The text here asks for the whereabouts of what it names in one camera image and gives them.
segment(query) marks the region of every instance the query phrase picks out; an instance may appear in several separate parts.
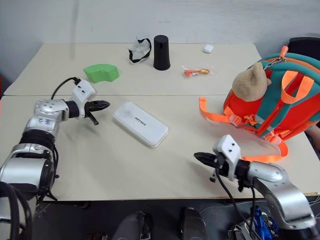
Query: orange strap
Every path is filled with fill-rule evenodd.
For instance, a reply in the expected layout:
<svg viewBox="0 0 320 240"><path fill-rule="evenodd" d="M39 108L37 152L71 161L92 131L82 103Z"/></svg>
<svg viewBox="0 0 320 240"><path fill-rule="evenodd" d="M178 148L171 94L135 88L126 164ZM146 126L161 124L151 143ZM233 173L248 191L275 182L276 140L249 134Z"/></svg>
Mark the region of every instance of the orange strap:
<svg viewBox="0 0 320 240"><path fill-rule="evenodd" d="M242 159L249 162L261 162L261 163L275 163L286 156L288 156L289 150L287 144L281 140L280 144L277 145L280 149L280 155L266 155L266 156L243 156Z"/></svg>
<svg viewBox="0 0 320 240"><path fill-rule="evenodd" d="M282 140L285 141L286 140L285 137L288 136L291 132L292 132L292 130L289 130L289 129L287 129L287 130L278 130L276 132L276 134L278 136L280 136Z"/></svg>
<svg viewBox="0 0 320 240"><path fill-rule="evenodd" d="M308 95L310 92L314 80L308 76L304 76L300 86L298 88L298 91L296 93L296 96L293 97L286 93L286 87L296 78L298 72L297 71L286 71L282 77L282 82L281 82L281 100L285 104L294 104L298 102L299 100L303 99L305 96Z"/></svg>
<svg viewBox="0 0 320 240"><path fill-rule="evenodd" d="M207 112L207 99L205 97L200 97L199 98L199 107L201 112L210 120L215 121L215 122L220 122L220 123L231 123L234 124L235 126L239 126L241 124L244 124L241 121L241 117L234 115L233 111L227 106L224 109L224 114L225 115L221 115L221 114L215 114L215 113L211 113L211 112ZM248 123L255 123L254 120L254 115L248 116L247 117L247 121ZM274 135L273 133L268 134L265 137L265 140L276 144L279 149L281 154L279 156L276 155L267 155L267 156L244 156L242 157L243 160L246 161L257 161L257 162L261 162L261 163L274 163L277 162L283 158L285 158L288 155L288 147L286 145L286 143L277 135Z"/></svg>
<svg viewBox="0 0 320 240"><path fill-rule="evenodd" d="M205 97L199 98L199 106L201 112L210 120L214 122L220 122L220 123L228 123L230 124L230 116L221 115L221 114L215 114L211 112L207 112L207 99Z"/></svg>

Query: floor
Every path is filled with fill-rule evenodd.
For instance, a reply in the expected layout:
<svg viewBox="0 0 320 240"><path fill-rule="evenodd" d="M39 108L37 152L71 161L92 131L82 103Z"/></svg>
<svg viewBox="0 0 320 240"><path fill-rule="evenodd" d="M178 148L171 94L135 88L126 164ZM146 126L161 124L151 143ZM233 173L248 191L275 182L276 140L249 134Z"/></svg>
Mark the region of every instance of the floor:
<svg viewBox="0 0 320 240"><path fill-rule="evenodd" d="M210 240L227 240L228 229L241 222L228 200L131 200L95 201L70 204L48 203L39 206L34 219L34 240L85 240L87 234L106 233L110 237L118 224L135 211L144 211L153 217L153 240L179 240L179 214L181 208L193 207L201 213ZM270 213L263 199L257 204ZM248 216L251 202L238 202L240 211ZM312 206L320 213L320 203Z"/></svg>

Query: black cable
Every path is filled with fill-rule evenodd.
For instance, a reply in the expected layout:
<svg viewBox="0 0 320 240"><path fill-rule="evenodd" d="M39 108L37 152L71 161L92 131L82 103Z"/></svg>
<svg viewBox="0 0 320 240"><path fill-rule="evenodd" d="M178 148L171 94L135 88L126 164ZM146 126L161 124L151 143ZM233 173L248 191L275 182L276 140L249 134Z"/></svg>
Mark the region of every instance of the black cable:
<svg viewBox="0 0 320 240"><path fill-rule="evenodd" d="M256 213L256 193L255 193L255 189L253 188L253 186L251 186L250 188L252 191L252 213L251 213L249 234L250 234L250 237L253 238L252 231L253 231L254 219L255 219L255 213Z"/></svg>
<svg viewBox="0 0 320 240"><path fill-rule="evenodd" d="M228 196L229 196L229 198L230 198L230 200L231 200L231 202L232 202L232 205L234 206L235 211L236 211L236 212L239 214L239 216L243 219L243 221L245 222L245 224L246 224L247 226L250 226L249 223L248 223L248 221L247 221L247 219L246 219L246 218L242 215L242 213L239 211L238 206L237 206L237 204L236 204L236 202L235 202L234 197L231 195L229 189L226 187L226 185L225 185L224 182L222 181L222 179L221 179L221 177L220 177L220 174L219 174L219 168L216 168L216 169L215 169L215 175L216 175L216 178L218 179L219 183L221 184L222 188L223 188L223 189L225 190L225 192L228 194ZM256 233L256 231L254 231L254 230L252 230L252 231L253 231L254 235L255 235L259 240L261 240L261 237L258 235L258 233Z"/></svg>
<svg viewBox="0 0 320 240"><path fill-rule="evenodd" d="M55 162L56 162L55 168L57 168L58 163L59 163L59 153L58 153L58 150L56 148L56 145L53 145L53 151L55 152Z"/></svg>
<svg viewBox="0 0 320 240"><path fill-rule="evenodd" d="M25 196L15 186L12 186L12 187L13 187L15 194L16 194L17 198L19 199L19 201L22 205L23 211L24 211L25 239L32 240L32 213L31 213L30 206L29 206Z"/></svg>
<svg viewBox="0 0 320 240"><path fill-rule="evenodd" d="M60 85L54 90L54 92L52 93L52 96L51 96L51 100L54 99L57 91L61 88L62 85L64 85L65 83L67 83L68 81L70 80L74 80L76 82L76 84L78 84L77 82L80 82L80 79L73 76L73 77L69 77L68 79L64 80L62 83L60 83Z"/></svg>
<svg viewBox="0 0 320 240"><path fill-rule="evenodd" d="M14 188L6 182L0 181L0 188L2 191L6 192L6 195L9 199L11 217L10 240L18 240L20 231L20 216L17 195Z"/></svg>
<svg viewBox="0 0 320 240"><path fill-rule="evenodd" d="M6 224L11 224L11 220L10 219L0 219L0 223L6 223ZM25 230L25 226L23 226L21 223L19 224L19 227L24 231Z"/></svg>
<svg viewBox="0 0 320 240"><path fill-rule="evenodd" d="M56 158L56 151L55 151L55 145L53 144L53 150L52 150L52 160L53 160L53 168L56 169L57 164L57 158Z"/></svg>

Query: black cylinder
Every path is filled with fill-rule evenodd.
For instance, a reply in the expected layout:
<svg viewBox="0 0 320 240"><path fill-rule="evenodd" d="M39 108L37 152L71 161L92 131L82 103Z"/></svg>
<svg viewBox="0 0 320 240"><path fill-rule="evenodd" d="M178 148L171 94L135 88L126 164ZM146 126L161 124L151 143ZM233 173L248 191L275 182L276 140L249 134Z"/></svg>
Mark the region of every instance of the black cylinder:
<svg viewBox="0 0 320 240"><path fill-rule="evenodd" d="M170 68L169 39L165 35L155 36L153 39L154 60L153 67L163 71Z"/></svg>

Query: robotic arm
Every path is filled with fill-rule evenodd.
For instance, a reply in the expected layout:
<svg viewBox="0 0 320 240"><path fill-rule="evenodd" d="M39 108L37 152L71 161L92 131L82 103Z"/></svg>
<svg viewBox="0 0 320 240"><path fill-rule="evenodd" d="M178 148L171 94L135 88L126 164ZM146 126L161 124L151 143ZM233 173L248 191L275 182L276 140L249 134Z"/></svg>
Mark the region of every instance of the robotic arm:
<svg viewBox="0 0 320 240"><path fill-rule="evenodd" d="M31 211L29 214L35 212L37 202L44 197L57 200L51 188L59 177L56 173L59 155L55 141L60 123L71 118L90 118L97 125L99 123L91 112L103 110L110 105L103 100L92 101L97 92L90 83L76 77L73 79L76 86L69 101L48 99L36 102L34 115L25 126L19 144L13 147L0 168L0 240L9 238L12 225L13 209L8 207L12 204L8 188L13 186L23 194ZM24 212L20 200L18 208L18 212ZM20 214L19 219L19 225L24 228L24 216Z"/></svg>
<svg viewBox="0 0 320 240"><path fill-rule="evenodd" d="M198 152L194 156L230 181L238 179L240 192L244 187L257 189L267 200L281 240L320 240L308 200L282 167L241 160L240 147L230 135L223 136L213 151L216 155ZM210 180L214 182L216 177L214 172Z"/></svg>

